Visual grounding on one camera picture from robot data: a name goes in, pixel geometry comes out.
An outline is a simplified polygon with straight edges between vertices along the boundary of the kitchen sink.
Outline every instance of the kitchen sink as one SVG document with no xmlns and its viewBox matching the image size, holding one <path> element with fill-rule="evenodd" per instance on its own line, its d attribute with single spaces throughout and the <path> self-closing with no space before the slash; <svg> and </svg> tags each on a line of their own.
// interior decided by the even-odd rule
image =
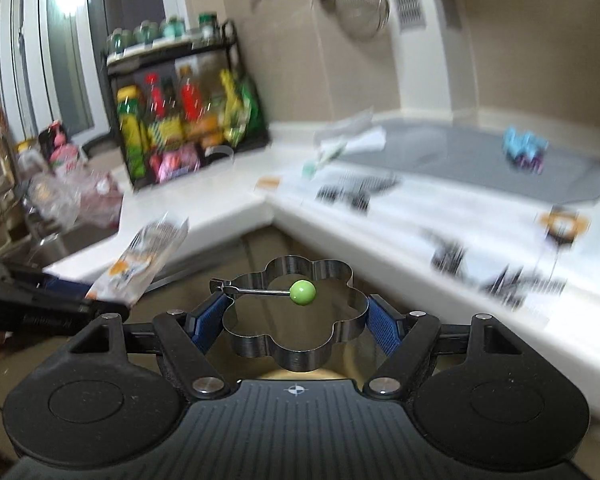
<svg viewBox="0 0 600 480">
<path fill-rule="evenodd" d="M 101 228 L 80 224 L 69 231 L 51 234 L 42 240 L 26 237 L 4 251 L 0 256 L 19 264 L 46 267 L 71 254 L 77 253 L 98 242 L 106 240 L 118 232 L 117 227 Z"/>
</svg>

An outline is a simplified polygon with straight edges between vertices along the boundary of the pink bottle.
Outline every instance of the pink bottle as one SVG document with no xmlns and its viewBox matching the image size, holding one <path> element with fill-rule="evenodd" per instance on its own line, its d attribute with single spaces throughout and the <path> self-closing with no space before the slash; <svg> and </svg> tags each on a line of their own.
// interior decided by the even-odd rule
<svg viewBox="0 0 600 480">
<path fill-rule="evenodd" d="M 80 153 L 77 146 L 66 142 L 66 137 L 62 133 L 56 134 L 54 146 L 56 149 L 49 157 L 49 162 L 54 173 L 62 177 L 76 168 L 80 160 Z"/>
</svg>

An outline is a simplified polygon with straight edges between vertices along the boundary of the metal egg ring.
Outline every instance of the metal egg ring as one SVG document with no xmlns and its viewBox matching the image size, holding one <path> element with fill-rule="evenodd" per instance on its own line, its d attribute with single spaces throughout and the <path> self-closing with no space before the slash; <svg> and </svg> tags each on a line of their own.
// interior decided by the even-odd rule
<svg viewBox="0 0 600 480">
<path fill-rule="evenodd" d="M 224 292 L 225 286 L 238 288 L 267 289 L 269 284 L 281 276 L 301 274 L 314 282 L 336 278 L 346 282 L 349 288 L 347 304 L 359 314 L 351 319 L 333 323 L 331 336 L 320 346 L 310 350 L 290 350 L 279 345 L 271 334 L 244 336 L 234 332 L 238 324 L 235 300 L 240 296 L 227 294 L 232 302 L 222 316 L 222 325 L 229 334 L 234 351 L 242 357 L 271 356 L 275 362 L 292 372 L 310 372 L 321 368 L 331 357 L 331 347 L 335 343 L 344 343 L 357 338 L 365 329 L 368 313 L 368 299 L 353 288 L 353 270 L 340 260 L 318 260 L 312 262 L 302 256 L 280 256 L 271 260 L 262 272 L 248 272 L 234 280 L 212 279 L 211 292 Z"/>
</svg>

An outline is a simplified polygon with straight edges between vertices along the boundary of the plastic container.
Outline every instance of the plastic container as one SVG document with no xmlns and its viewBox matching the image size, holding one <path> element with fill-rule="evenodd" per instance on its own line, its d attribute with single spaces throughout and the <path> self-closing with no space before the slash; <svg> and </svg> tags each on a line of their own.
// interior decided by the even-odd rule
<svg viewBox="0 0 600 480">
<path fill-rule="evenodd" d="M 16 145 L 18 170 L 22 180 L 30 180 L 39 173 L 49 173 L 49 166 L 40 152 L 37 140 L 27 139 Z"/>
<path fill-rule="evenodd" d="M 125 139 L 126 166 L 132 179 L 146 176 L 144 155 L 149 151 L 139 95 L 136 86 L 125 86 L 118 90 L 118 120 L 120 132 Z"/>
</svg>

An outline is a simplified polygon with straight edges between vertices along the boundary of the food package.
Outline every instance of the food package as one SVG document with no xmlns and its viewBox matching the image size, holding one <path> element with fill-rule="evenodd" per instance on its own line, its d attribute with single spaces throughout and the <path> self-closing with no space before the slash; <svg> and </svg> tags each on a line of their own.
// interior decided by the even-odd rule
<svg viewBox="0 0 600 480">
<path fill-rule="evenodd" d="M 155 181 L 163 183 L 197 171 L 200 168 L 200 158 L 195 145 L 188 142 L 176 150 L 166 152 L 154 150 L 149 157 L 149 167 L 154 172 Z"/>
<path fill-rule="evenodd" d="M 165 215 L 146 224 L 122 256 L 91 286 L 87 298 L 135 305 L 169 257 L 183 243 L 189 223 Z"/>
</svg>

